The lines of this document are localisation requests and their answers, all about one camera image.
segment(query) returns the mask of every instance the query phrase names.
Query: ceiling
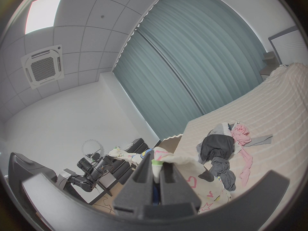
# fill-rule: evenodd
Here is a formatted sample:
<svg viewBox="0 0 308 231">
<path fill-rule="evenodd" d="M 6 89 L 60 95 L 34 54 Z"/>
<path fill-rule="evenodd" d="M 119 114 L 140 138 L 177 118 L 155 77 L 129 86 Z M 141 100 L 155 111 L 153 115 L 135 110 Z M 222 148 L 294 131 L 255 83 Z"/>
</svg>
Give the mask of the ceiling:
<svg viewBox="0 0 308 231">
<path fill-rule="evenodd" d="M 129 33 L 154 1 L 61 0 L 54 27 L 24 35 L 30 4 L 26 6 L 0 48 L 0 120 L 6 122 L 42 98 L 98 81 L 101 72 L 111 71 Z M 32 90 L 20 58 L 57 44 L 63 45 L 64 79 Z"/>
</svg>

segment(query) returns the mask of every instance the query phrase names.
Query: square led light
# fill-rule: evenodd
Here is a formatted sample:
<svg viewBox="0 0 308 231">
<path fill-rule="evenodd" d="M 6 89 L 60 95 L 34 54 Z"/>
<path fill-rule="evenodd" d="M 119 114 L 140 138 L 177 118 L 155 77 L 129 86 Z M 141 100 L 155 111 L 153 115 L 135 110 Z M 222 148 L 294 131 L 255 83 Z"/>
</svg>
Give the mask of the square led light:
<svg viewBox="0 0 308 231">
<path fill-rule="evenodd" d="M 54 26 L 60 0 L 33 1 L 28 13 L 25 34 Z"/>
</svg>

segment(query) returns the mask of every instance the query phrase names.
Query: teal curtain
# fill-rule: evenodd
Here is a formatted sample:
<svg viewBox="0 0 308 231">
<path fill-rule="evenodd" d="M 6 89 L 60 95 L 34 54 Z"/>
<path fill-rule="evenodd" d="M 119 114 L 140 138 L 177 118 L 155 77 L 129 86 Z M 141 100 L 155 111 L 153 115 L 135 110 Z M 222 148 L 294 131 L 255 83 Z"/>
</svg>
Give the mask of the teal curtain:
<svg viewBox="0 0 308 231">
<path fill-rule="evenodd" d="M 265 49 L 221 0 L 160 0 L 114 73 L 160 139 L 262 82 Z"/>
</svg>

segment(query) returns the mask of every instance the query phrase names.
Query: ceiling air conditioner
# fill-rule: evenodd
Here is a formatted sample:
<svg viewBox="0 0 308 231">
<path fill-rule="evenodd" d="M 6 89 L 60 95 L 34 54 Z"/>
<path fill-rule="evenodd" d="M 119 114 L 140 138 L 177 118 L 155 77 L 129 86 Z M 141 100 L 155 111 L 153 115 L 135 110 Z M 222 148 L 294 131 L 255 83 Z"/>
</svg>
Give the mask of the ceiling air conditioner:
<svg viewBox="0 0 308 231">
<path fill-rule="evenodd" d="M 21 64 L 32 89 L 64 78 L 62 45 L 54 45 L 21 57 Z"/>
</svg>

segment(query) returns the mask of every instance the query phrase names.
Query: bed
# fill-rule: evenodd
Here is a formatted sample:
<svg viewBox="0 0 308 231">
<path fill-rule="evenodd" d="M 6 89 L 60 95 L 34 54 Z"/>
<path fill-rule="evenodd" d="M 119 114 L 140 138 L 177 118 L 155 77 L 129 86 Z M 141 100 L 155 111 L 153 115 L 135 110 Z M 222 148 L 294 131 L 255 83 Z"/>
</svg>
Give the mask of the bed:
<svg viewBox="0 0 308 231">
<path fill-rule="evenodd" d="M 290 35 L 294 31 L 284 31 L 272 40 L 275 44 L 292 45 Z M 269 170 L 273 169 L 290 179 L 290 185 L 280 204 L 262 226 L 263 229 L 275 218 L 282 208 L 290 200 L 302 180 L 308 165 L 308 66 L 292 63 L 292 56 L 306 61 L 307 48 L 300 49 L 303 53 L 294 54 L 287 51 L 275 50 L 280 54 L 282 64 L 259 86 L 237 100 L 225 105 L 209 114 L 190 121 L 182 135 L 182 138 L 174 152 L 176 155 L 193 156 L 197 160 L 196 145 L 218 123 L 228 122 L 232 124 L 237 120 L 244 123 L 250 136 L 259 137 L 273 134 L 272 143 L 245 148 L 253 156 L 251 174 L 247 185 L 242 187 L 238 177 L 245 165 L 240 155 L 232 155 L 229 159 L 230 170 L 236 175 L 236 190 L 231 192 L 233 199 L 237 198 L 255 183 L 257 183 Z M 205 163 L 210 169 L 210 162 Z"/>
</svg>

